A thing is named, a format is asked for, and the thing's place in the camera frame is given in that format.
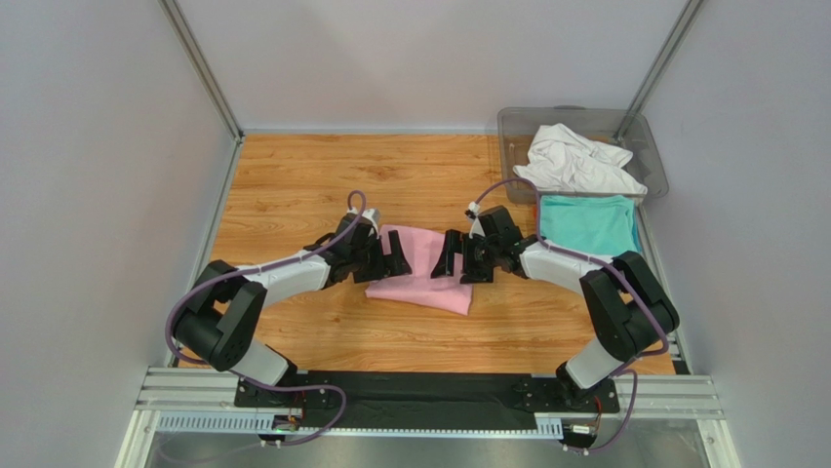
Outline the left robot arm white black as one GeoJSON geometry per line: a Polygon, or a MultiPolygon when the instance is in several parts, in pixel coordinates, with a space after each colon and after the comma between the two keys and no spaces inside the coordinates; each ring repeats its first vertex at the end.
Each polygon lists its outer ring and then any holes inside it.
{"type": "Polygon", "coordinates": [[[253,266],[209,263],[175,305],[166,337],[216,371],[286,387],[296,365],[255,337],[264,308],[347,278],[361,284],[412,272],[397,231],[381,233],[373,213],[348,213],[335,232],[293,256],[253,266]]]}

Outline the pink t shirt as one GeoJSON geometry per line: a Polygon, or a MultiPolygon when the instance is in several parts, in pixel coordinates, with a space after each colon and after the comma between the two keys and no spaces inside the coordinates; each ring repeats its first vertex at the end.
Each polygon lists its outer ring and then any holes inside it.
{"type": "Polygon", "coordinates": [[[398,233],[404,257],[411,266],[412,273],[371,282],[365,289],[365,296],[467,316],[472,303],[473,287],[459,281],[459,266],[455,268],[452,277],[430,277],[439,260],[444,235],[417,227],[385,224],[381,227],[381,235],[383,251],[386,254],[390,253],[388,234],[391,231],[398,233]]]}

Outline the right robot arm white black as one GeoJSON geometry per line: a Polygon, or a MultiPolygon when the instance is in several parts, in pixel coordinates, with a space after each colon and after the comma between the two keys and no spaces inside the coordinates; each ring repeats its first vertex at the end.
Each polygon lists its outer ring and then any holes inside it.
{"type": "Polygon", "coordinates": [[[636,252],[593,256],[525,236],[503,206],[475,213],[469,232],[449,230],[430,273],[485,284],[495,270],[580,294],[595,332],[556,370],[557,398],[577,403],[656,344],[664,345],[680,317],[646,260],[636,252]]]}

